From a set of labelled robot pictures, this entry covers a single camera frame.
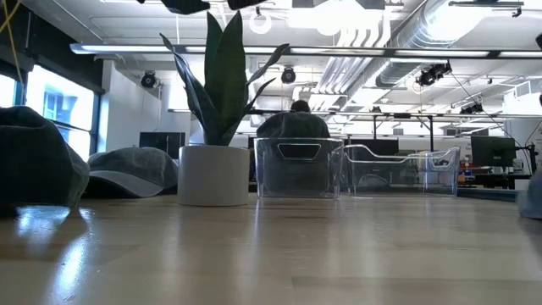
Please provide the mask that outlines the grey baseball cap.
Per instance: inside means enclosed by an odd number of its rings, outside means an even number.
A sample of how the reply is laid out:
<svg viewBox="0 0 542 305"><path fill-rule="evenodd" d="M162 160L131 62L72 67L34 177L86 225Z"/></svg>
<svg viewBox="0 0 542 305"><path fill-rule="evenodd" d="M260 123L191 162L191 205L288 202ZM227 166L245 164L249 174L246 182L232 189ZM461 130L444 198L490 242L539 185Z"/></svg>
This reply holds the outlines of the grey baseball cap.
<svg viewBox="0 0 542 305"><path fill-rule="evenodd" d="M98 152L88 159L85 197L143 198L168 194L178 185L178 164L153 147Z"/></svg>

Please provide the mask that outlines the long linear ceiling light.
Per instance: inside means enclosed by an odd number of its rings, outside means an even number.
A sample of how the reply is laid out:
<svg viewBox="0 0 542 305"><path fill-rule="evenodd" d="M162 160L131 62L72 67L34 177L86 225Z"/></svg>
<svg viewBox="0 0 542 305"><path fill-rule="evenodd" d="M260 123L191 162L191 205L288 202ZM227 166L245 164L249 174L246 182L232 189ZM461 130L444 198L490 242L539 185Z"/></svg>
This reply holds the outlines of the long linear ceiling light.
<svg viewBox="0 0 542 305"><path fill-rule="evenodd" d="M169 50L163 45L91 45L74 43L73 53L88 54L165 54ZM411 49L383 47L287 47L285 56L305 57L356 57L356 58L447 58L487 60L540 60L542 51L534 50L468 50L468 49Z"/></svg>

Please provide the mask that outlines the black monitor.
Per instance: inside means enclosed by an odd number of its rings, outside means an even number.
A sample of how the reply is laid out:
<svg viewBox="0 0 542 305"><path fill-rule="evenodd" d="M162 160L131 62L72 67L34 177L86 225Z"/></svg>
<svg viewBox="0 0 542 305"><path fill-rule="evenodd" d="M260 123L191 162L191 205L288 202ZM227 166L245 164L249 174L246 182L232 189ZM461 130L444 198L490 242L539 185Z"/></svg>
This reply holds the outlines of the black monitor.
<svg viewBox="0 0 542 305"><path fill-rule="evenodd" d="M185 132L141 132L139 147L153 147L178 159L180 149L185 145Z"/></svg>
<svg viewBox="0 0 542 305"><path fill-rule="evenodd" d="M512 138L472 136L473 164L483 167L512 167L516 157L516 144Z"/></svg>

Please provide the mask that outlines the snake plant in white pot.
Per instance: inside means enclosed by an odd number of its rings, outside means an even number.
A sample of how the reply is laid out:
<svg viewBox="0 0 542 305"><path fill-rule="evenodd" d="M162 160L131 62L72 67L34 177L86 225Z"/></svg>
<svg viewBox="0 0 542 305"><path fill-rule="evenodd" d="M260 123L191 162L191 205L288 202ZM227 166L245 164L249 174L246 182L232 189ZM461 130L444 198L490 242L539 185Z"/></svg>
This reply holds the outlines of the snake plant in white pot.
<svg viewBox="0 0 542 305"><path fill-rule="evenodd" d="M275 64L289 45L274 49L268 62L250 77L246 75L243 19L236 12L222 28L207 14L207 40L204 53L205 82L192 73L188 62L163 36L164 46L173 54L184 83L189 110L202 127L202 145L182 147L178 191L180 204L199 207L245 205L249 192L250 152L231 147L240 122L269 85L265 82L251 95L249 87Z"/></svg>

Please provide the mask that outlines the clear plastic bin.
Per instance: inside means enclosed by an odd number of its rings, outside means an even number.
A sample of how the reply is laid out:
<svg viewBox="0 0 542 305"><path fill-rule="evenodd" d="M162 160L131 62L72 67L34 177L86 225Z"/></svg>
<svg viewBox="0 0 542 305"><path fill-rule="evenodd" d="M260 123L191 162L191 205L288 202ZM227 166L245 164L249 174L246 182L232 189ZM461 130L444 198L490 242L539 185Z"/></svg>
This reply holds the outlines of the clear plastic bin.
<svg viewBox="0 0 542 305"><path fill-rule="evenodd" d="M334 138L257 138L254 140L257 194L260 197L338 196Z"/></svg>
<svg viewBox="0 0 542 305"><path fill-rule="evenodd" d="M338 190L352 197L454 197L461 148L406 156L378 155L364 145L337 148L330 159Z"/></svg>

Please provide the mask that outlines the silver ventilation duct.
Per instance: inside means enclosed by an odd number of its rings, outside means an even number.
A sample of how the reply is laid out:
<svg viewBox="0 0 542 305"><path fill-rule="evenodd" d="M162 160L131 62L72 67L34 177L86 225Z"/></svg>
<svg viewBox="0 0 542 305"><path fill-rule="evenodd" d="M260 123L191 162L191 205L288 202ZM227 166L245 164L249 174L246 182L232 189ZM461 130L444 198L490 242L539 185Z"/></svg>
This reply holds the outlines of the silver ventilation duct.
<svg viewBox="0 0 542 305"><path fill-rule="evenodd" d="M450 6L453 0L428 0L395 36L390 46L397 48L448 48L476 25L460 21L464 10ZM393 87L415 71L418 63L383 62L375 78L377 87Z"/></svg>

